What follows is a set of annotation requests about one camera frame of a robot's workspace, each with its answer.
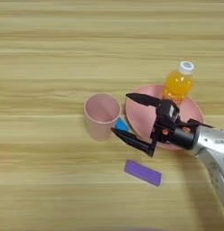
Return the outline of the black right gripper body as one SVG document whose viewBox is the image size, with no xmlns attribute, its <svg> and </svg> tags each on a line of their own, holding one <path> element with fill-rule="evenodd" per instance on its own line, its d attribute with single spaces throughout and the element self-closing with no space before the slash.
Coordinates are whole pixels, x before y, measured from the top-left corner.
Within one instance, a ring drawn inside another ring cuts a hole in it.
<svg viewBox="0 0 224 231">
<path fill-rule="evenodd" d="M 168 143 L 190 150 L 193 146 L 198 122 L 190 119 L 187 123 L 177 119 L 156 119 L 151 137 L 158 143 Z"/>
</svg>

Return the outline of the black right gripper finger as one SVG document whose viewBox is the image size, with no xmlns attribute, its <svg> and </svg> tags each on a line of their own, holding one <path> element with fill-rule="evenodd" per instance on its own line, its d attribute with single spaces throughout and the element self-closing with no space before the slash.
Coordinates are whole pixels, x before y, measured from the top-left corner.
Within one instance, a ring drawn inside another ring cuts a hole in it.
<svg viewBox="0 0 224 231">
<path fill-rule="evenodd" d="M 158 107 L 161 105 L 161 99 L 140 93 L 128 93 L 126 97 L 143 106 Z"/>
<path fill-rule="evenodd" d="M 138 139 L 134 134 L 131 134 L 125 130 L 112 128 L 111 131 L 120 138 L 124 143 L 145 152 L 148 156 L 154 155 L 156 143 L 147 143 L 141 139 Z"/>
</svg>

